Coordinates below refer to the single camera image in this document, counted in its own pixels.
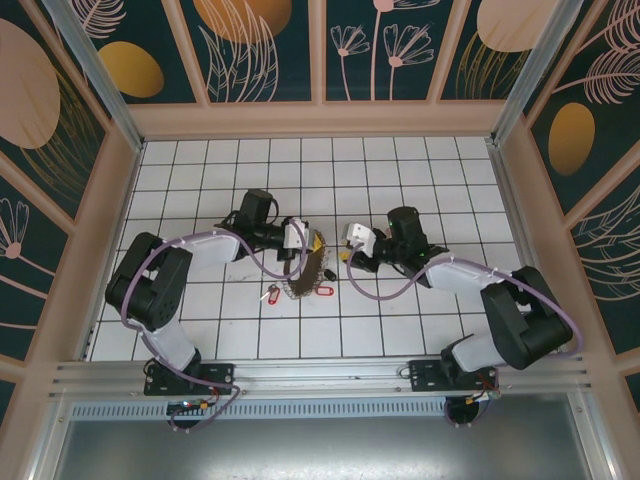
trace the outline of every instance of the dark teal wallpaper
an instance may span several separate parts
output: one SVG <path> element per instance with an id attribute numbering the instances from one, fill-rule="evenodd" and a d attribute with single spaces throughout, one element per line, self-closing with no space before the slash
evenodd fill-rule
<path id="1" fill-rule="evenodd" d="M 640 139 L 639 32 L 638 2 L 609 2 L 531 128 L 565 213 Z"/>
<path id="2" fill-rule="evenodd" d="M 11 396 L 13 395 L 15 388 L 15 383 L 0 380 L 0 426 L 2 426 L 4 417 L 7 414 L 9 402 L 11 401 Z"/>
<path id="3" fill-rule="evenodd" d="M 311 100 L 307 0 L 180 0 L 213 103 Z"/>
<path id="4" fill-rule="evenodd" d="M 533 91 L 533 93 L 531 94 L 531 97 L 529 98 L 529 101 L 525 105 L 525 107 L 524 107 L 525 116 L 529 114 L 529 112 L 533 108 L 533 105 L 538 100 L 538 97 L 540 96 L 540 92 L 546 86 L 547 80 L 549 80 L 549 77 L 551 76 L 553 71 L 556 69 L 556 66 L 558 65 L 558 62 L 560 61 L 560 59 L 564 55 L 564 52 L 566 51 L 567 46 L 569 45 L 569 43 L 573 39 L 574 35 L 576 34 L 576 30 L 578 30 L 578 28 L 580 28 L 580 24 L 582 23 L 582 20 L 584 20 L 585 15 L 587 14 L 587 12 L 589 11 L 589 9 L 591 8 L 592 5 L 593 5 L 593 0 L 584 0 L 584 2 L 582 3 L 582 5 L 580 7 L 580 11 L 578 12 L 578 15 L 576 16 L 576 19 L 574 20 L 573 25 L 571 26 L 571 29 L 569 30 L 569 33 L 564 37 L 562 45 L 560 45 L 560 48 L 558 48 L 558 51 L 556 52 L 555 56 L 553 57 L 553 60 L 551 61 L 551 63 L 549 65 L 549 67 L 547 68 L 545 74 L 542 76 L 542 78 L 538 82 L 538 86 Z"/>
<path id="5" fill-rule="evenodd" d="M 640 168 L 572 235 L 614 350 L 640 347 Z"/>
<path id="6" fill-rule="evenodd" d="M 640 413 L 640 373 L 634 373 L 626 377 L 627 386 L 631 392 L 631 398 L 633 403 L 636 404 L 636 409 Z"/>
<path id="7" fill-rule="evenodd" d="M 104 129 L 17 0 L 0 45 L 0 151 L 74 218 Z"/>
<path id="8" fill-rule="evenodd" d="M 552 7 L 542 0 L 472 0 L 441 98 L 506 99 Z"/>
<path id="9" fill-rule="evenodd" d="M 129 104 L 194 103 L 160 0 L 71 0 Z"/>
<path id="10" fill-rule="evenodd" d="M 0 354 L 24 360 L 67 234 L 0 177 Z"/>
<path id="11" fill-rule="evenodd" d="M 425 100 L 451 5 L 328 0 L 327 100 Z"/>

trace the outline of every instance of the red keychain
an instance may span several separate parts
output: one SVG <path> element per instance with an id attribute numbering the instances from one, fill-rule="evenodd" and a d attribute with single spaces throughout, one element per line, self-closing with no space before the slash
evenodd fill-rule
<path id="1" fill-rule="evenodd" d="M 316 295 L 319 295 L 321 297 L 331 297 L 334 293 L 336 292 L 333 287 L 326 287 L 324 285 L 319 285 L 318 287 L 316 287 Z"/>
<path id="2" fill-rule="evenodd" d="M 267 299 L 267 303 L 269 305 L 275 305 L 278 302 L 278 298 L 280 298 L 280 288 L 276 285 L 271 285 L 269 287 L 269 298 Z"/>

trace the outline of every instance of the key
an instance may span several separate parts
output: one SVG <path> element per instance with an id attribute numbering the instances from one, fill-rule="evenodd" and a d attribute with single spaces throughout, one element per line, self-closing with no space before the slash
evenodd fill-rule
<path id="1" fill-rule="evenodd" d="M 280 290 L 280 289 L 278 288 L 278 286 L 275 283 L 272 283 L 271 285 L 269 285 L 269 288 L 267 288 L 267 293 L 265 293 L 264 295 L 262 295 L 260 297 L 260 301 L 262 301 L 265 298 L 267 298 L 269 295 L 271 295 L 276 290 Z"/>

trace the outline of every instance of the white tile floor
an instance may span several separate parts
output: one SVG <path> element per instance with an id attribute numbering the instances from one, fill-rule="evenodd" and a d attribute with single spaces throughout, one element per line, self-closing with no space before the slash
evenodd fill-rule
<path id="1" fill-rule="evenodd" d="M 258 298 L 272 283 L 251 260 L 189 273 L 180 315 L 207 359 L 274 359 L 436 354 L 463 334 L 487 330 L 482 307 L 455 295 L 411 288 L 377 302 L 359 295 L 337 260 L 343 226 L 387 227 L 400 205 L 421 212 L 432 243 L 491 265 L 520 261 L 484 140 L 453 137 L 256 139 L 146 145 L 116 262 L 143 231 L 175 237 L 202 231 L 240 205 L 248 188 L 268 189 L 283 215 L 302 215 L 322 232 L 338 276 L 332 297 L 274 306 Z M 275 253 L 266 265 L 277 270 Z M 390 267 L 356 272 L 370 292 L 405 282 Z M 102 309 L 87 359 L 144 360 L 149 353 Z"/>

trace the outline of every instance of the metal plate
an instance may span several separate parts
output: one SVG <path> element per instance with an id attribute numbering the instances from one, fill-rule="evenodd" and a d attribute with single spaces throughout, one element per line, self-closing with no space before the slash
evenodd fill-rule
<path id="1" fill-rule="evenodd" d="M 200 377 L 214 383 L 233 383 L 234 365 L 232 363 L 203 363 Z M 230 395 L 230 388 L 218 390 L 220 395 Z M 174 395 L 193 395 L 208 397 L 211 395 L 209 387 L 196 385 L 169 372 L 167 369 L 152 363 L 147 368 L 147 378 L 144 383 L 144 395 L 147 397 L 167 397 Z"/>
<path id="2" fill-rule="evenodd" d="M 495 388 L 495 374 L 495 368 L 481 368 L 477 372 L 459 377 L 456 384 L 451 385 L 440 369 L 440 360 L 413 360 L 409 362 L 411 390 L 414 392 L 483 390 L 483 379 Z"/>

